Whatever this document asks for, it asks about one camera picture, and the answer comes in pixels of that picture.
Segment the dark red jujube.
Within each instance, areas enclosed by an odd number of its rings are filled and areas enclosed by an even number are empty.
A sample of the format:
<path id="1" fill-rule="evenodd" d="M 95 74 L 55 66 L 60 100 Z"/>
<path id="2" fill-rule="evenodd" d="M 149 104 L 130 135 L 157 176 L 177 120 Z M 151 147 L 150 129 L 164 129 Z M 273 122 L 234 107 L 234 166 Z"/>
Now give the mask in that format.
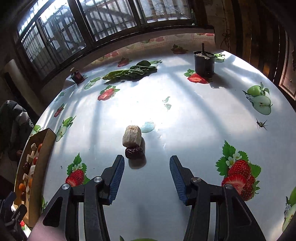
<path id="1" fill-rule="evenodd" d="M 23 165 L 23 172 L 28 175 L 30 172 L 30 168 L 31 168 L 31 164 L 28 162 L 25 162 L 25 164 Z"/>
<path id="2" fill-rule="evenodd" d="M 21 200 L 26 201 L 26 193 L 25 192 L 21 193 Z"/>
<path id="3" fill-rule="evenodd" d="M 125 156 L 131 160 L 140 159 L 144 156 L 144 151 L 140 146 L 128 147 L 125 149 Z"/>

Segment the tall beige corn cake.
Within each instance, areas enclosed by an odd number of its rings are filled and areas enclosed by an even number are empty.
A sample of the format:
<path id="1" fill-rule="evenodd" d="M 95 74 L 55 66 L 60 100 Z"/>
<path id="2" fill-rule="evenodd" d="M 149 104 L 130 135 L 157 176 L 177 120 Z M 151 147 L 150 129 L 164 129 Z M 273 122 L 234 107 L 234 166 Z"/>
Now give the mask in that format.
<path id="1" fill-rule="evenodd" d="M 128 126 L 122 137 L 124 147 L 140 146 L 142 142 L 142 132 L 139 126 Z"/>

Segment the beige corn cake chunk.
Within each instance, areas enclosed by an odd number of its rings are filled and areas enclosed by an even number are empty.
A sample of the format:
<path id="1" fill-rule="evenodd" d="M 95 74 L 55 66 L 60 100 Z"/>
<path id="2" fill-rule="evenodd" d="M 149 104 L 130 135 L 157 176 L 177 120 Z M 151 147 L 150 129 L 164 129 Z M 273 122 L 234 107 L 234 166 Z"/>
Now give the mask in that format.
<path id="1" fill-rule="evenodd" d="M 29 179 L 29 176 L 28 176 L 26 173 L 24 173 L 24 174 L 23 174 L 23 183 L 24 183 L 25 185 L 28 183 L 28 179 Z"/>

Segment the large beige corn cake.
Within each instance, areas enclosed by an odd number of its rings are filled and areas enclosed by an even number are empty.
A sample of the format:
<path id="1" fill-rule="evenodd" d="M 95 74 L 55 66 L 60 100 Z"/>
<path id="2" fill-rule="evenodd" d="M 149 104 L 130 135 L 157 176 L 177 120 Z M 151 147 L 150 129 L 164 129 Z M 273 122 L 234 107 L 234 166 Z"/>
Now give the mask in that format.
<path id="1" fill-rule="evenodd" d="M 31 177 L 34 176 L 35 167 L 36 167 L 35 165 L 32 165 L 32 166 L 30 167 L 29 175 L 30 175 Z"/>

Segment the orange tangerine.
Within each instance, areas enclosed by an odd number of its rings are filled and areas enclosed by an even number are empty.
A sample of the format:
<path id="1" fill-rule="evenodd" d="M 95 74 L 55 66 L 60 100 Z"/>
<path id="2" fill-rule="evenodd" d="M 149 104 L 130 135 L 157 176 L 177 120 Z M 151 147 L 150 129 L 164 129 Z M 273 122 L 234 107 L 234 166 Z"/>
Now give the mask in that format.
<path id="1" fill-rule="evenodd" d="M 31 189 L 31 186 L 32 186 L 32 181 L 33 181 L 32 178 L 30 178 L 30 180 L 28 181 L 28 186 L 29 186 L 30 189 Z"/>
<path id="2" fill-rule="evenodd" d="M 26 185 L 24 183 L 20 183 L 20 185 L 18 186 L 18 189 L 20 190 L 20 192 L 25 192 L 26 191 Z"/>
<path id="3" fill-rule="evenodd" d="M 38 148 L 37 148 L 38 153 L 40 152 L 42 145 L 43 145 L 43 143 L 38 145 Z"/>

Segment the red tomato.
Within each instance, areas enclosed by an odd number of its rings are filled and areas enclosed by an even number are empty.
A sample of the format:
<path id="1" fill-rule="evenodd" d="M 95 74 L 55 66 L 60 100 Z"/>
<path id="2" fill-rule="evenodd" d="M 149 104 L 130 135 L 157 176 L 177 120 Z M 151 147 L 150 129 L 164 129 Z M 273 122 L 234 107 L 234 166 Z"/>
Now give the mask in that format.
<path id="1" fill-rule="evenodd" d="M 38 161 L 38 157 L 34 157 L 34 159 L 33 159 L 33 165 L 36 165 L 37 161 Z"/>

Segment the cardboard box tray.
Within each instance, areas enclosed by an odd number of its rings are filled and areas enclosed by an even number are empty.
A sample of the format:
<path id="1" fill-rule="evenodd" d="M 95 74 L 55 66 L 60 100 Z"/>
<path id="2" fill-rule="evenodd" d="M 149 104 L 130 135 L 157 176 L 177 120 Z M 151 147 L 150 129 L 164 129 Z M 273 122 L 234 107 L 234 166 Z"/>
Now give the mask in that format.
<path id="1" fill-rule="evenodd" d="M 27 143 L 23 149 L 20 162 L 18 164 L 18 169 L 16 172 L 15 180 L 15 193 L 16 199 L 14 200 L 14 207 L 18 207 L 23 204 L 27 207 L 27 213 L 25 214 L 23 220 L 27 226 L 33 228 L 37 223 L 42 210 L 42 190 L 44 184 L 45 173 L 49 161 L 49 156 L 51 154 L 53 145 L 55 143 L 56 134 L 50 129 L 44 129 L 38 133 L 32 135 L 27 140 Z M 43 143 L 40 152 L 36 150 L 35 152 L 31 150 L 31 145 L 35 143 L 38 147 L 39 144 Z M 26 193 L 26 201 L 21 200 L 21 193 L 19 190 L 20 183 L 23 183 L 23 165 L 25 164 L 27 154 L 38 157 L 36 163 L 34 176 L 31 177 L 29 174 L 29 179 L 32 178 L 32 186 L 30 193 Z"/>

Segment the orange tangerine at tray back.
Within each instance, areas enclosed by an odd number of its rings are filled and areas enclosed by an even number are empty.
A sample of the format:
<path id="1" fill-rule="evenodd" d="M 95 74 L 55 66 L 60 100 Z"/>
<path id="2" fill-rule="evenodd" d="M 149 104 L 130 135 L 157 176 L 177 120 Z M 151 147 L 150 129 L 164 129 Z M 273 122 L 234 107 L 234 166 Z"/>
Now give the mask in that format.
<path id="1" fill-rule="evenodd" d="M 42 145 L 43 145 L 43 143 L 38 145 L 38 148 L 37 148 L 38 153 L 40 152 Z"/>

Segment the beige corn cake back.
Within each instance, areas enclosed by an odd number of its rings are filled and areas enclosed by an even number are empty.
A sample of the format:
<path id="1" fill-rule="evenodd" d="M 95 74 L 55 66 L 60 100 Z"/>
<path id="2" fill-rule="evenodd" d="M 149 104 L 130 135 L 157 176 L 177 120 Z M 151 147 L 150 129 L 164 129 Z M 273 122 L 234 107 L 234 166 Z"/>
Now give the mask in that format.
<path id="1" fill-rule="evenodd" d="M 36 151 L 38 148 L 37 148 L 37 145 L 35 144 L 35 143 L 33 143 L 32 145 L 31 145 L 31 150 L 32 151 Z"/>

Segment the seated man in dark jacket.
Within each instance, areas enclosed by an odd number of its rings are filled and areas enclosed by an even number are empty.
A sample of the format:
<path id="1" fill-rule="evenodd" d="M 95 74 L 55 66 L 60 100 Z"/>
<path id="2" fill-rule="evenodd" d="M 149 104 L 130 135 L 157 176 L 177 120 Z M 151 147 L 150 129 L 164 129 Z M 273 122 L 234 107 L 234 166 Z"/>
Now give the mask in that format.
<path id="1" fill-rule="evenodd" d="M 5 101 L 1 106 L 1 154 L 7 153 L 18 163 L 33 127 L 23 107 L 13 100 Z"/>

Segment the dark glass jar with lid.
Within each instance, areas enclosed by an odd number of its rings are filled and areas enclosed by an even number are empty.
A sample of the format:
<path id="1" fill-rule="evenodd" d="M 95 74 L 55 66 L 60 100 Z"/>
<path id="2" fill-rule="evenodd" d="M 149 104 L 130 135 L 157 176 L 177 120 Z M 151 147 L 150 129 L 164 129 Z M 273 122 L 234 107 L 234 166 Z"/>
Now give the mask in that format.
<path id="1" fill-rule="evenodd" d="M 75 69 L 75 67 L 72 67 L 70 69 L 70 73 L 71 73 L 71 79 L 76 83 L 76 84 L 80 84 L 82 83 L 85 78 L 83 77 L 83 75 Z"/>

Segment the green leafy vegetables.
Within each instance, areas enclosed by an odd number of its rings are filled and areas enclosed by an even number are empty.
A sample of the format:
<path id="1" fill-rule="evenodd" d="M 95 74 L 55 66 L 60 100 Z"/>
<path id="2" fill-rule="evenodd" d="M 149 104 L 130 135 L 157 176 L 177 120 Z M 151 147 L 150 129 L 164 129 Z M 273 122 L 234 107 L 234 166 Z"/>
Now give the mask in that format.
<path id="1" fill-rule="evenodd" d="M 158 71 L 158 65 L 161 63 L 163 63 L 162 60 L 143 60 L 128 69 L 109 72 L 102 79 L 107 81 L 140 80 L 156 73 Z"/>

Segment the black cup with stick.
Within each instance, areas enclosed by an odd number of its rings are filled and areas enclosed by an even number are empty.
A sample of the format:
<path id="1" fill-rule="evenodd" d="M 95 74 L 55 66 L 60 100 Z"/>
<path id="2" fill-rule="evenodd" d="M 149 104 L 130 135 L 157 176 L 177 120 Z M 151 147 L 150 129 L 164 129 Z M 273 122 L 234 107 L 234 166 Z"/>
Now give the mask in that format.
<path id="1" fill-rule="evenodd" d="M 201 51 L 194 52 L 195 72 L 204 78 L 211 78 L 214 75 L 215 56 L 205 51 L 205 44 L 201 44 Z"/>

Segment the white standing air conditioner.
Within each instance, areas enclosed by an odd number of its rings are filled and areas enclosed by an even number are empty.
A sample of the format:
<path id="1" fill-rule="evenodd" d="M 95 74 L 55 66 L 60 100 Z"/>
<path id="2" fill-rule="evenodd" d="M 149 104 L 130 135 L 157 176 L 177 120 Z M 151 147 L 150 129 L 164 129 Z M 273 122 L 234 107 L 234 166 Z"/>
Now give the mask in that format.
<path id="1" fill-rule="evenodd" d="M 19 101 L 25 102 L 37 116 L 40 116 L 45 110 L 45 107 L 29 86 L 14 59 L 10 60 L 4 66 L 2 73 L 15 97 Z"/>

